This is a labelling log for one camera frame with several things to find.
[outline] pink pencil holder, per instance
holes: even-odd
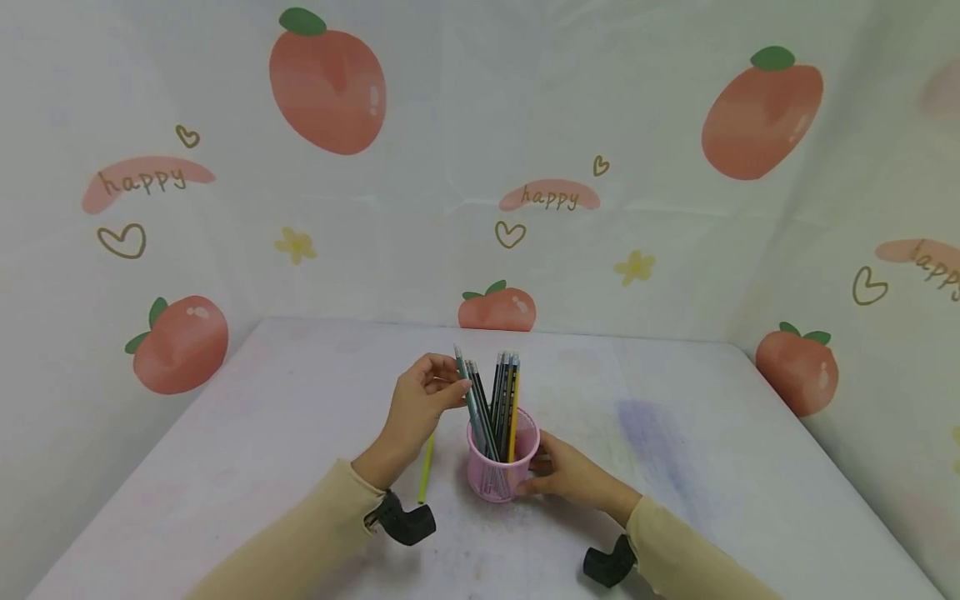
[[[516,486],[527,478],[530,460],[540,447],[540,429],[522,408],[516,409],[516,443],[512,463],[492,461],[473,443],[473,429],[467,424],[467,480],[478,496],[488,502],[510,502],[516,498]]]

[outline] table surface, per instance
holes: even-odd
[[[336,457],[372,440],[400,372],[453,344],[487,378],[498,351],[519,351],[520,401],[540,427],[784,597],[942,597],[737,348],[270,318],[30,598],[182,597]],[[609,592],[582,574],[587,548],[610,551],[621,533],[605,516],[559,500],[477,498],[465,475],[467,419],[449,413],[437,430],[427,495],[437,532],[412,548],[380,533],[323,597],[653,597],[635,573]],[[394,487],[407,510],[419,480],[417,462]]]

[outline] black clamp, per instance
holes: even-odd
[[[388,536],[405,546],[412,546],[437,531],[437,521],[433,519],[433,511],[429,506],[418,506],[404,513],[400,499],[390,490],[387,490],[380,506],[365,519],[367,527],[376,522],[380,523]]]
[[[606,588],[617,585],[634,569],[636,556],[630,539],[620,536],[611,554],[590,548],[584,557],[584,575]]]

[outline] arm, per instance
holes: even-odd
[[[619,481],[576,448],[540,432],[546,460],[531,468],[522,495],[553,493],[580,506],[607,513],[627,530],[637,570],[668,600],[778,600],[750,571],[705,540],[689,525]]]
[[[636,503],[626,529],[636,555],[636,570],[664,598],[780,598],[753,573],[649,497]]]
[[[297,600],[356,556],[372,533],[364,518],[417,459],[440,415],[463,405],[449,356],[426,354],[396,381],[383,431],[352,462],[340,460],[297,506],[230,554],[186,600]]]
[[[187,600],[304,597],[321,577],[367,545],[364,516],[383,492],[344,460],[297,506],[247,540],[193,588]]]

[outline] green leaf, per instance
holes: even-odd
[[[810,331],[804,336],[805,340],[813,340],[817,344],[826,346],[830,343],[830,334],[825,331]]]
[[[123,347],[123,351],[127,354],[136,354],[136,349],[140,348],[140,345],[143,344],[143,341],[147,339],[147,336],[150,335],[150,331],[144,331],[140,335],[136,336]]]
[[[150,329],[154,328],[156,320],[160,318],[160,313],[167,309],[167,300],[163,298],[157,298],[154,300],[154,305],[150,307],[150,318],[148,323],[150,324]]]
[[[489,296],[493,292],[499,292],[500,290],[505,290],[505,289],[507,289],[507,280],[500,279],[494,285],[487,288],[487,292],[484,294],[484,296]]]
[[[750,62],[761,71],[782,71],[797,61],[793,53],[782,46],[767,46],[750,57]]]
[[[788,322],[786,322],[786,321],[781,321],[781,322],[780,322],[780,331],[786,331],[787,333],[792,333],[792,334],[794,334],[794,335],[800,335],[800,330],[799,330],[797,327],[793,326],[792,324],[790,324],[790,323],[788,323]]]
[[[295,36],[319,36],[326,31],[326,23],[307,9],[287,9],[280,16],[280,25]]]

